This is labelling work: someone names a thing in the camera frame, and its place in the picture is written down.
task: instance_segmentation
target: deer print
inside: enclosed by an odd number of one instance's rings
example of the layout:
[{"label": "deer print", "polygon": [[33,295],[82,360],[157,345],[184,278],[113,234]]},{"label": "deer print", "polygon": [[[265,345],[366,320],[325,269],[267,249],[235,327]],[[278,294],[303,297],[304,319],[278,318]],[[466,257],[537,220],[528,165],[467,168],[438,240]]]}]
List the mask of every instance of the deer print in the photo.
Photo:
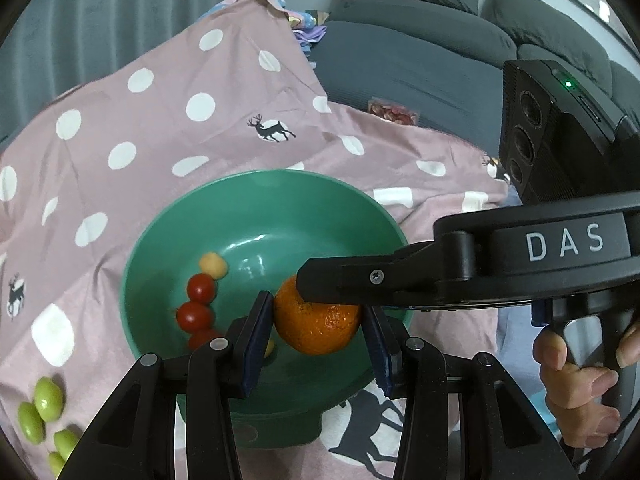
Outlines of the deer print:
[{"label": "deer print", "polygon": [[492,156],[484,156],[482,158],[482,165],[486,167],[487,173],[496,180],[502,180],[507,184],[511,183],[509,174],[504,170],[500,160]]},{"label": "deer print", "polygon": [[16,274],[9,280],[9,299],[6,302],[6,312],[13,320],[18,314],[24,303],[24,280],[19,280]]},{"label": "deer print", "polygon": [[[395,456],[382,455],[373,441],[373,436],[381,425],[388,426],[398,432],[398,442],[404,424],[404,415],[391,401],[385,400],[380,404],[378,398],[367,390],[360,390],[355,396],[348,399],[351,405],[351,418],[337,447],[329,450],[360,462],[375,478],[379,480],[391,480],[388,476],[379,473],[373,464],[376,462],[396,462]],[[397,424],[383,415],[386,410],[392,409],[398,415],[402,424]]]},{"label": "deer print", "polygon": [[247,125],[254,127],[258,135],[264,140],[275,140],[276,142],[280,142],[276,137],[274,137],[274,134],[283,135],[285,140],[289,140],[287,134],[296,138],[296,134],[287,130],[280,121],[271,126],[264,126],[264,124],[262,124],[262,116],[260,114],[251,118]]}]

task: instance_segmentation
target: pink bedsheet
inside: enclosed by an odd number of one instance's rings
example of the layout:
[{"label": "pink bedsheet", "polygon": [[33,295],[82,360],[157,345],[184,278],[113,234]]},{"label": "pink bedsheet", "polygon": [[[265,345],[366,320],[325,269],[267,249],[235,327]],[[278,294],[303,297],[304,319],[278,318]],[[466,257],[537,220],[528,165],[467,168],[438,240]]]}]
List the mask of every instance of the pink bedsheet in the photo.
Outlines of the pink bedsheet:
[{"label": "pink bedsheet", "polygon": [[[247,170],[324,173],[374,197],[415,242],[429,239],[441,216],[505,198],[507,186],[487,162],[455,137],[327,102],[275,0],[240,0],[68,92],[0,158],[5,433],[37,478],[52,478],[53,433],[84,430],[134,361],[118,313],[132,245],[189,190]],[[496,323],[495,310],[417,314],[412,332],[472,356],[495,351]],[[35,447],[15,429],[16,410],[41,376],[64,385],[67,408]],[[401,403],[396,412],[375,386],[364,392],[377,399],[378,416],[401,420]],[[390,478],[399,432],[382,418],[355,444],[357,456],[340,453],[356,401],[329,411],[309,446],[241,450],[245,479]],[[177,422],[177,479],[185,480]]]}]

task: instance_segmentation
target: orange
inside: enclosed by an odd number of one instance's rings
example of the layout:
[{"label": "orange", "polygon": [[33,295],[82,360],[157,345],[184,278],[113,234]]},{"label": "orange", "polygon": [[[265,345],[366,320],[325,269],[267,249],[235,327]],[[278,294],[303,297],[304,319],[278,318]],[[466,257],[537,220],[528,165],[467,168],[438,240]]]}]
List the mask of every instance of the orange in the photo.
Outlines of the orange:
[{"label": "orange", "polygon": [[307,303],[291,276],[275,296],[273,319],[280,337],[298,352],[325,355],[342,350],[353,339],[360,326],[360,307]]}]

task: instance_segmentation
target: gray sofa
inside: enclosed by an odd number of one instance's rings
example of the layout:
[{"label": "gray sofa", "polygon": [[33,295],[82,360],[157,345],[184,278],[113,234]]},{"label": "gray sofa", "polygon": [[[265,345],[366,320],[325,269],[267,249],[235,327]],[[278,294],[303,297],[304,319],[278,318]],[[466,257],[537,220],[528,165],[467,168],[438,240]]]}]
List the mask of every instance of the gray sofa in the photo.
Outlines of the gray sofa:
[{"label": "gray sofa", "polygon": [[390,99],[497,155],[504,61],[555,59],[640,126],[640,81],[574,20],[541,0],[478,1],[334,0],[310,57],[329,99],[361,110]]}]

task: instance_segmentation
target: cherry tomato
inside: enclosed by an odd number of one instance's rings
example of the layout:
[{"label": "cherry tomato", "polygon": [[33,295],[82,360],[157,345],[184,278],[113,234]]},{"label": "cherry tomato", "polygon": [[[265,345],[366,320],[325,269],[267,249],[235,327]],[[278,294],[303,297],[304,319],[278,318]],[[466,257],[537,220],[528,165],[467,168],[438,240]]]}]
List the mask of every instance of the cherry tomato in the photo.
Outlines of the cherry tomato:
[{"label": "cherry tomato", "polygon": [[189,347],[189,350],[193,352],[204,345],[204,343],[208,343],[209,341],[217,337],[223,337],[223,335],[215,328],[199,330],[189,338],[187,346]]},{"label": "cherry tomato", "polygon": [[175,312],[175,320],[181,329],[189,334],[206,330],[213,324],[213,312],[209,307],[195,301],[188,301]]},{"label": "cherry tomato", "polygon": [[204,272],[194,274],[187,283],[187,296],[191,301],[205,305],[211,303],[216,297],[215,280]]}]

